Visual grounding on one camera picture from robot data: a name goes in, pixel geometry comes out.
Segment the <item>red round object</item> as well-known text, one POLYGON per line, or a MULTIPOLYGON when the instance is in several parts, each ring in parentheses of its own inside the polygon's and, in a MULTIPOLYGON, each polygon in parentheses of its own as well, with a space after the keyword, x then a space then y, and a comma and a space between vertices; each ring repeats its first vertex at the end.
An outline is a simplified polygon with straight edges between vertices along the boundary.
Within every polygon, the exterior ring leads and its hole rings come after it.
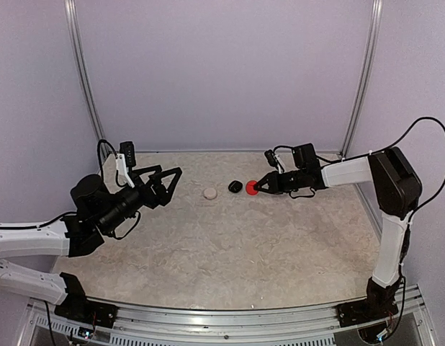
POLYGON ((257 195, 259 192, 255 189, 257 181, 256 180, 250 180, 246 183, 246 193, 248 195, 257 195))

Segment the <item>black earbud charging case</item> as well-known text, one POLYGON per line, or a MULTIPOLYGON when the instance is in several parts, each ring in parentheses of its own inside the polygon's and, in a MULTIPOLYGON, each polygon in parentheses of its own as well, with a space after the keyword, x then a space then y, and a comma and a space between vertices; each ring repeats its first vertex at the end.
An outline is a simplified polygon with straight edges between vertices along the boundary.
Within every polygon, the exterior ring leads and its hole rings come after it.
POLYGON ((243 189, 243 183, 238 180, 233 180, 228 185, 228 190, 234 194, 239 193, 242 189, 243 189))

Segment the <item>pink round lid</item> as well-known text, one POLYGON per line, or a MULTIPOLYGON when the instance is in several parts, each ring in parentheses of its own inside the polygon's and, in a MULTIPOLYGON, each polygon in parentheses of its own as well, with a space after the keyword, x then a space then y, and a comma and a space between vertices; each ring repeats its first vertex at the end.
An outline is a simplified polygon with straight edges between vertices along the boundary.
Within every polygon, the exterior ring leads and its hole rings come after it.
POLYGON ((214 187, 205 188, 203 196, 208 200, 214 200, 217 197, 217 190, 214 187))

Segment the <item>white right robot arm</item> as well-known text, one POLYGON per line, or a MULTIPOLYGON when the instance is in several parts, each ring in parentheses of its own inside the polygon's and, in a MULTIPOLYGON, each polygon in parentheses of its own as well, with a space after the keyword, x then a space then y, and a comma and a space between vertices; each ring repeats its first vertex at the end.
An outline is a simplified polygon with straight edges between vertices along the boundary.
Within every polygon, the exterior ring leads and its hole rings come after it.
POLYGON ((390 313, 403 279, 402 264, 410 245, 411 218, 422 192, 418 175, 396 146, 341 161, 320 158, 311 143, 292 147, 290 151, 296 166, 292 171, 284 169, 275 150, 266 151, 264 156, 273 171, 259 181, 250 182, 250 191, 295 198, 295 193, 303 188, 316 193, 341 185, 371 182, 382 213, 382 236, 360 312, 368 320, 390 313))

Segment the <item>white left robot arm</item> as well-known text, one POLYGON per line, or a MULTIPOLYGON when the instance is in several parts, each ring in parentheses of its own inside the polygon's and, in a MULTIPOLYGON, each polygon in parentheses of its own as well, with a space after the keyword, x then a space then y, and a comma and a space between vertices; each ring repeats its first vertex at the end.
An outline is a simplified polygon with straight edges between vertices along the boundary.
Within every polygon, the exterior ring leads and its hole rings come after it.
POLYGON ((93 306, 78 278, 65 272, 50 274, 6 262, 11 257, 51 255, 83 257, 103 245, 105 238, 121 240, 116 229, 140 209, 167 205, 182 175, 179 167, 155 165, 128 172, 132 180, 111 193, 98 174, 85 176, 71 190, 76 211, 41 224, 0 223, 0 288, 37 298, 66 311, 79 321, 88 319, 93 306))

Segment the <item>front aluminium rail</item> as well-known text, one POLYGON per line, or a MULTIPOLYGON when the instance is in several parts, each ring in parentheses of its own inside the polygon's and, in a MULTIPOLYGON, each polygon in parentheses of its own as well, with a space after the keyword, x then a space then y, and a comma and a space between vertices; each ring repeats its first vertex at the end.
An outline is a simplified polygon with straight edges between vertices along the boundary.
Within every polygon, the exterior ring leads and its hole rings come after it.
POLYGON ((384 345, 437 345, 430 316, 416 285, 399 290, 403 317, 342 327, 336 303, 283 309, 211 311, 117 303, 109 328, 48 314, 31 300, 18 345, 365 345, 385 325, 397 331, 384 345))

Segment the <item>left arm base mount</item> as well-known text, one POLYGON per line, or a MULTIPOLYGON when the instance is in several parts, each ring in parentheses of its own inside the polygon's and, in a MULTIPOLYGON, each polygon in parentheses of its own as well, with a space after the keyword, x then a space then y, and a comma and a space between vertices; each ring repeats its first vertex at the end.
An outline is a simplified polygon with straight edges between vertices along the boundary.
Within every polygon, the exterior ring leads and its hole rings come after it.
POLYGON ((54 312, 57 316, 72 321, 111 329, 117 317, 118 307, 89 299, 75 299, 65 300, 61 305, 55 307, 54 312))

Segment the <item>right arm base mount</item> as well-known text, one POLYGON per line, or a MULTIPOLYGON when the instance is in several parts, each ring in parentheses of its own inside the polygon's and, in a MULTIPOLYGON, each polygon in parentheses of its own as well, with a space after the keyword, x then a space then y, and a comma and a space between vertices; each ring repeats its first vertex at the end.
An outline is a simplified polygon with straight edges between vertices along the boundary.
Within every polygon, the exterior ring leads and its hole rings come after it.
POLYGON ((340 303, 336 306, 336 313, 340 327, 350 327, 397 314, 398 307, 394 298, 384 301, 368 296, 361 300, 340 303))

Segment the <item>left aluminium frame post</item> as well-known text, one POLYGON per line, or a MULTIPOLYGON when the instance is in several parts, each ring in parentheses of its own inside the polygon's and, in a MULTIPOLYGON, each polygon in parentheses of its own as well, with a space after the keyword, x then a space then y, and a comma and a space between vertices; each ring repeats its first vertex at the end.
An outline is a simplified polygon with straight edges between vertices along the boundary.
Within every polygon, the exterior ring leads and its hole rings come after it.
POLYGON ((89 115, 89 120, 93 128, 95 138, 97 141, 99 141, 101 139, 105 139, 105 133, 97 112, 91 83, 89 81, 89 74, 84 58, 81 31, 78 25, 76 2, 74 0, 65 0, 63 3, 68 25, 68 34, 71 40, 73 57, 76 64, 76 72, 78 74, 82 95, 89 115))

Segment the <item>aluminium frame post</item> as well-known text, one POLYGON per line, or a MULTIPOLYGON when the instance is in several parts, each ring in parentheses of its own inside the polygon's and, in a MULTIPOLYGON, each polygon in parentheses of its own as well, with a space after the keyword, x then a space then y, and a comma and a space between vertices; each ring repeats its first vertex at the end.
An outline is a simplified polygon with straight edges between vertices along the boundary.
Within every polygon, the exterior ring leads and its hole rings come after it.
POLYGON ((361 116, 361 110, 364 105, 367 87, 371 77, 372 66, 374 63, 374 54, 377 49, 377 40, 379 35, 380 22, 382 19, 383 0, 374 0, 372 2, 372 10, 369 22, 369 31, 364 49, 364 59, 359 74, 359 82, 357 84, 356 96, 351 108, 351 117, 346 129, 340 154, 343 157, 349 155, 351 145, 356 134, 357 125, 361 116))
POLYGON ((101 139, 105 139, 105 133, 97 112, 91 83, 89 81, 89 74, 84 58, 81 31, 78 25, 76 2, 74 0, 65 0, 63 3, 68 25, 68 34, 71 40, 73 57, 76 64, 76 72, 78 74, 82 95, 89 115, 89 120, 93 128, 95 138, 97 141, 99 141, 101 139))

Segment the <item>right aluminium frame post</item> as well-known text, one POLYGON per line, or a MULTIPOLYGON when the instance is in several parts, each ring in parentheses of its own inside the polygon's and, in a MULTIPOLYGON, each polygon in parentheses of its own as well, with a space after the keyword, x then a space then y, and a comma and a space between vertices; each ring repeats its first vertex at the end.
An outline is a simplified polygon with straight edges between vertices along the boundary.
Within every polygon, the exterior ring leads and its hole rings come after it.
POLYGON ((372 2, 372 10, 369 22, 369 31, 364 49, 364 59, 359 74, 359 82, 357 84, 356 96, 351 108, 351 117, 346 129, 340 154, 343 157, 349 155, 351 145, 356 134, 357 125, 361 116, 361 110, 364 105, 367 87, 371 77, 372 66, 374 63, 374 54, 377 49, 377 40, 379 35, 380 22, 382 19, 383 0, 374 0, 372 2))

